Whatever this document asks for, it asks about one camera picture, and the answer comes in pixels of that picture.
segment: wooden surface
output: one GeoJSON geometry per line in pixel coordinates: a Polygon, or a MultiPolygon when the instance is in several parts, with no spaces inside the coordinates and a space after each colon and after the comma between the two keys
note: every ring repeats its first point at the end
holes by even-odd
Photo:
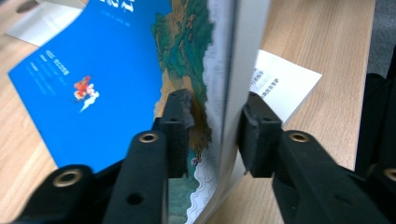
{"type": "MultiPolygon", "coordinates": [[[[35,46],[5,35],[23,0],[0,5],[0,223],[56,169],[7,72],[35,46]]],[[[263,49],[323,78],[286,129],[313,134],[352,168],[375,0],[275,0],[263,49]]],[[[281,223],[270,180],[246,176],[209,223],[281,223]]]]}

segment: brass insert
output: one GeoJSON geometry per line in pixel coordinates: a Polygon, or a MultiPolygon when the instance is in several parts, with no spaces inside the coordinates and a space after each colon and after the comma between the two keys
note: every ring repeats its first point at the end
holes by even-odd
{"type": "Polygon", "coordinates": [[[52,184],[57,188],[64,188],[76,184],[81,178],[82,173],[79,169],[66,170],[56,176],[52,184]]]}
{"type": "Polygon", "coordinates": [[[387,178],[396,182],[396,169],[392,169],[392,168],[385,169],[384,174],[387,178]]]}
{"type": "Polygon", "coordinates": [[[309,141],[309,137],[303,133],[291,133],[289,135],[289,138],[291,138],[291,140],[293,140],[294,142],[304,143],[309,141]]]}
{"type": "Polygon", "coordinates": [[[139,141],[142,143],[152,143],[157,141],[158,135],[155,133],[145,133],[140,135],[139,141]]]}

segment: blue book cover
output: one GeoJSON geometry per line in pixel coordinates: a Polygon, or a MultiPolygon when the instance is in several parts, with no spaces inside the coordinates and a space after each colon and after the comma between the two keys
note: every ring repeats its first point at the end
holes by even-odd
{"type": "Polygon", "coordinates": [[[192,93],[189,175],[170,179],[169,220],[192,223],[219,180],[234,1],[91,0],[64,31],[9,72],[59,167],[95,172],[124,158],[162,115],[167,95],[192,93]]]}

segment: white paper sheet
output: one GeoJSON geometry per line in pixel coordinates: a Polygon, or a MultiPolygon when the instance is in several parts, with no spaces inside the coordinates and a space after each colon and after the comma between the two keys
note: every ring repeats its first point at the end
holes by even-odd
{"type": "Polygon", "coordinates": [[[81,11],[76,7],[42,2],[15,23],[7,34],[41,47],[74,21],[81,11]]]}
{"type": "Polygon", "coordinates": [[[319,73],[259,50],[250,90],[286,123],[320,78],[319,73]]]}

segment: open book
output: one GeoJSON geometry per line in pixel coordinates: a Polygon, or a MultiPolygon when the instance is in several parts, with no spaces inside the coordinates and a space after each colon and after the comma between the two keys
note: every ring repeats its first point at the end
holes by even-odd
{"type": "Polygon", "coordinates": [[[169,221],[206,221],[245,172],[233,166],[235,138],[268,8],[252,0],[91,0],[9,76],[57,165],[95,172],[150,129],[169,92],[189,89],[191,165],[188,177],[170,179],[169,221]]]}

